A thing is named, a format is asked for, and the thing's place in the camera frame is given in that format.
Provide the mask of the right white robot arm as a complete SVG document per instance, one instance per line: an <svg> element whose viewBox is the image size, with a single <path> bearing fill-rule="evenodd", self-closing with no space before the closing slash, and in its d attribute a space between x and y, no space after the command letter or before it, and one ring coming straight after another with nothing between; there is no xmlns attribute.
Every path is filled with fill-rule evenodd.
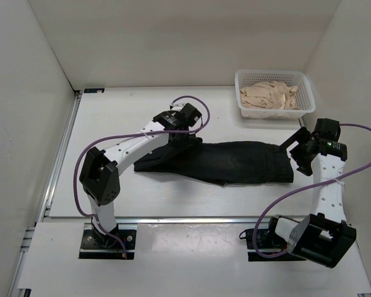
<svg viewBox="0 0 371 297"><path fill-rule="evenodd" d="M278 248L286 242L288 253L318 263L335 267L356 240L356 229L349 226L343 210L342 175L348 152L339 142L339 122L318 119L309 132L300 128L280 145L287 150L293 143L290 155L297 163L297 170L312 176L313 189L310 214L297 222L289 217L276 215L265 232L266 242Z"/></svg>

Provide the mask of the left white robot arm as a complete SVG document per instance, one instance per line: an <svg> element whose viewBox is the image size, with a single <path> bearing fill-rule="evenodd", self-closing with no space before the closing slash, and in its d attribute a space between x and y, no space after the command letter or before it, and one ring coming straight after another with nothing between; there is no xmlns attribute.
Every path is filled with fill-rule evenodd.
<svg viewBox="0 0 371 297"><path fill-rule="evenodd" d="M120 176L130 165L168 144L186 146L198 130L201 112L190 104L157 114L136 134L116 136L118 143L102 150L90 144L79 156L74 180L80 181L91 212L83 213L92 223L93 238L103 248L122 246L114 216L114 200L121 191Z"/></svg>

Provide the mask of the black trousers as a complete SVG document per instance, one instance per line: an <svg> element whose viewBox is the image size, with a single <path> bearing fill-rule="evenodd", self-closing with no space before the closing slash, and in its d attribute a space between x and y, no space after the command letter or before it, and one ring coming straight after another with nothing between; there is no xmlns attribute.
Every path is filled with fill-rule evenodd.
<svg viewBox="0 0 371 297"><path fill-rule="evenodd" d="M206 183L292 183L290 159L277 145L254 141L204 143L199 137L170 142L134 163L135 172L172 173Z"/></svg>

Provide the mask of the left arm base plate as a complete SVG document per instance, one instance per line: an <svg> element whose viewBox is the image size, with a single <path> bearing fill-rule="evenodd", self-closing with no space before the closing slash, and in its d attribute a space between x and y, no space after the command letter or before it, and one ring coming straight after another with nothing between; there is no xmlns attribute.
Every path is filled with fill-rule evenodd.
<svg viewBox="0 0 371 297"><path fill-rule="evenodd" d="M116 236L121 244L110 236L101 239L91 224L85 224L79 248L79 259L133 260L135 256L136 229L119 229Z"/></svg>

